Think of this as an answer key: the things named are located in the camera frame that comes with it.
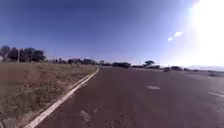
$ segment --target sky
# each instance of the sky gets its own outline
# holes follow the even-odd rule
[[[209,24],[198,18],[198,1],[0,0],[0,46],[34,47],[48,58],[224,66],[214,59],[222,53],[208,56],[212,43],[198,43],[209,34],[198,34]]]

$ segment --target white road line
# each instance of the white road line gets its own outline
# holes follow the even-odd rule
[[[147,86],[148,89],[160,89],[159,87],[157,86]]]
[[[91,116],[90,116],[88,113],[86,113],[85,111],[81,111],[81,112],[80,112],[80,116],[81,116],[86,122],[89,122],[90,119],[91,119]]]
[[[211,95],[214,95],[214,96],[219,96],[219,97],[224,98],[224,94],[221,94],[221,93],[216,93],[216,92],[208,92],[208,93]]]
[[[4,128],[2,122],[0,121],[0,128]]]
[[[53,105],[51,105],[47,110],[42,112],[38,117],[36,117],[33,121],[31,121],[28,125],[26,125],[25,128],[35,128],[47,116],[49,116],[56,108],[58,108],[65,100],[67,100],[76,90],[78,90],[84,83],[86,83],[90,78],[92,78],[98,71],[99,71],[99,69],[97,69],[97,71],[94,72],[93,74],[87,75],[83,79],[76,82],[75,85],[78,84],[76,87],[71,89],[67,94],[65,94],[57,102],[55,102]]]

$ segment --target cloud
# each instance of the cloud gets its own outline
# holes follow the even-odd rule
[[[181,36],[181,35],[182,35],[182,32],[176,32],[174,36],[177,37],[177,36]]]
[[[172,37],[168,38],[168,42],[170,42],[171,40],[173,40],[173,38],[172,38]]]

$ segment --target dry grass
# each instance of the dry grass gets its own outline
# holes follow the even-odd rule
[[[0,63],[0,119],[20,120],[46,107],[95,70],[89,65]]]

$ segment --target bush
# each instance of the bush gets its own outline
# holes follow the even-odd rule
[[[170,72],[170,70],[171,70],[171,69],[170,69],[169,67],[163,68],[163,71],[164,71],[164,72]]]
[[[171,69],[175,71],[183,71],[183,69],[179,66],[172,66]]]
[[[113,66],[114,67],[129,68],[131,66],[131,64],[128,63],[128,62],[114,62]]]

